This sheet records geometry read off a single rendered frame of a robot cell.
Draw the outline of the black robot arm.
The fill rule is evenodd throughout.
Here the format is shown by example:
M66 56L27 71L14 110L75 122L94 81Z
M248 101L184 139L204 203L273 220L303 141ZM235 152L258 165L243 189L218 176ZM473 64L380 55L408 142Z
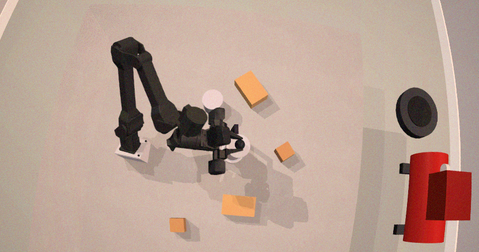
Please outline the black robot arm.
M174 151L176 147L193 150L197 135L207 121L205 110L190 104L184 106L182 111L177 110L165 95L153 66L151 53L147 52L144 45L133 37L113 43L111 55L118 69L122 108L119 126L115 129L115 135L120 138L119 151L135 154L141 145L138 131L142 129L144 120L143 113L136 108L133 68L137 70L151 103L151 119L154 128L162 134L167 134L178 127L166 140L167 146L171 151ZM217 150L231 143L230 128L225 127L223 120L212 119L210 125L209 129L202 130L202 134L206 135L204 147Z

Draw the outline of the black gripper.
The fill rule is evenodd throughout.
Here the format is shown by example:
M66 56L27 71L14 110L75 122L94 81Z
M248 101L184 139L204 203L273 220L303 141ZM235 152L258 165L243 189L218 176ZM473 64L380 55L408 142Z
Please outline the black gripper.
M210 125L210 120L212 119L225 119L225 109L224 108L215 108L208 113L208 125ZM202 129L203 130L203 129ZM211 175L225 174L225 159L227 155L243 151L243 149L217 149L211 150L203 146L203 142L206 142L206 135L202 134L202 130L197 135L197 141L194 150L203 150L203 151L213 151L213 160L208 161L208 173ZM235 140L242 140L243 138L236 133L230 130L230 138Z

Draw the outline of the glass french press with black handle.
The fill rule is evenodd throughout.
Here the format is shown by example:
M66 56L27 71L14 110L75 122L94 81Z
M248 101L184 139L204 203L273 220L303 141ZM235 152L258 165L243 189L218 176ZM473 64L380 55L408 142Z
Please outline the glass french press with black handle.
M225 159L226 162L236 163L240 161L242 157L244 157L250 151L250 143L249 143L249 140L244 135L240 135L238 133L238 124L234 124L231 131L241 136L243 139L242 140L231 139L231 143L229 145L222 146L221 150L222 149L224 150L226 148L227 149L243 149L243 151L234 152L227 155L227 159Z

